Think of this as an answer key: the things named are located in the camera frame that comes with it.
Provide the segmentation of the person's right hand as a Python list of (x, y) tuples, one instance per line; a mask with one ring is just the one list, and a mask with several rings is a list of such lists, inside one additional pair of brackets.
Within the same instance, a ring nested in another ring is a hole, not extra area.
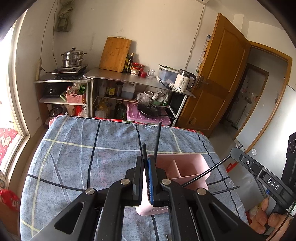
[(269, 216), (266, 214), (266, 210), (269, 205), (269, 198), (265, 198), (259, 205), (254, 217), (251, 218), (251, 224), (249, 225), (258, 234), (264, 234), (266, 232), (266, 225), (273, 228), (269, 238), (279, 229), (282, 222), (287, 217), (286, 214), (281, 215), (278, 213), (272, 213)]

